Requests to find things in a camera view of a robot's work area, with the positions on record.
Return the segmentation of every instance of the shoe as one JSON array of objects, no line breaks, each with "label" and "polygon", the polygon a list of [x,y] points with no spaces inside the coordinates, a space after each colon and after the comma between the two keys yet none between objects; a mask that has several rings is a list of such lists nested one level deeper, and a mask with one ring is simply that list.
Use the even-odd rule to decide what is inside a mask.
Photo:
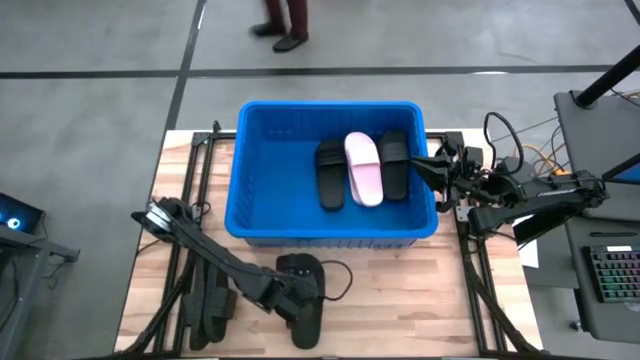
[{"label": "shoe", "polygon": [[296,39],[291,34],[287,34],[282,39],[278,40],[277,43],[273,44],[273,51],[277,53],[288,52],[304,44],[307,40],[309,40],[309,35],[306,35],[304,38]]},{"label": "shoe", "polygon": [[276,25],[271,22],[253,25],[249,29],[249,32],[257,37],[283,35],[287,33],[284,26]]}]

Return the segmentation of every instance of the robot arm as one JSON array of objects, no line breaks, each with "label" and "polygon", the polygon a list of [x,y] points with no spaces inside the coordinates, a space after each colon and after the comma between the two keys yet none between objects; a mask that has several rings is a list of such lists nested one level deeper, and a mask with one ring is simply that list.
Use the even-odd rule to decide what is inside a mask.
[{"label": "robot arm", "polygon": [[486,170],[482,150],[462,144],[462,139],[448,136],[436,156],[413,158],[411,163],[432,190],[443,194],[439,212],[460,199],[477,203],[467,213],[475,237],[489,237],[503,224],[531,216],[514,227],[518,240],[526,242],[608,197],[604,182],[588,171],[538,177],[526,162],[518,169],[519,159],[513,157]]},{"label": "robot arm", "polygon": [[266,312],[275,312],[287,321],[296,321],[307,303],[319,296],[315,281],[278,273],[245,263],[205,235],[192,219],[191,209],[175,198],[151,202],[132,217],[158,239],[175,242],[195,251],[224,271],[243,296]]}]

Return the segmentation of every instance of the screen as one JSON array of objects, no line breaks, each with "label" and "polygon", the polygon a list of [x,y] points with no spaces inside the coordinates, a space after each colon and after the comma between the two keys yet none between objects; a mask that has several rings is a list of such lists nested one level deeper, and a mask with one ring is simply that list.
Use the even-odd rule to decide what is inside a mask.
[{"label": "screen", "polygon": [[43,211],[5,194],[0,194],[0,224],[33,234]]},{"label": "screen", "polygon": [[612,179],[640,184],[640,163],[632,165],[626,170],[622,170],[617,175],[613,176]]}]

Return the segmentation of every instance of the person's leg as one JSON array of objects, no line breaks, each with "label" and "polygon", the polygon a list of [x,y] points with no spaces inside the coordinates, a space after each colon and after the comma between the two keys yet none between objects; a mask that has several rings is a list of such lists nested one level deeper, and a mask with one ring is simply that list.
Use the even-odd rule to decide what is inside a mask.
[{"label": "person's leg", "polygon": [[287,0],[291,16],[291,32],[273,45],[275,52],[295,49],[309,39],[307,0]]},{"label": "person's leg", "polygon": [[280,0],[264,0],[267,8],[268,21],[251,27],[251,33],[255,36],[273,36],[286,33]]}]

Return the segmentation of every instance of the blue plastic bin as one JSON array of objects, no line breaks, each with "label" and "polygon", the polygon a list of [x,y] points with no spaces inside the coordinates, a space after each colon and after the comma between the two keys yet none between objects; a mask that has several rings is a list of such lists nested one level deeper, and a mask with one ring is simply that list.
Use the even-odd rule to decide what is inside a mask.
[{"label": "blue plastic bin", "polygon": [[238,118],[227,231],[259,247],[398,248],[436,231],[433,192],[411,169],[405,201],[357,205],[345,177],[345,205],[320,206],[314,152],[321,141],[361,131],[378,141],[407,135],[411,155],[426,155],[422,113],[409,102],[277,102],[245,105]]}]

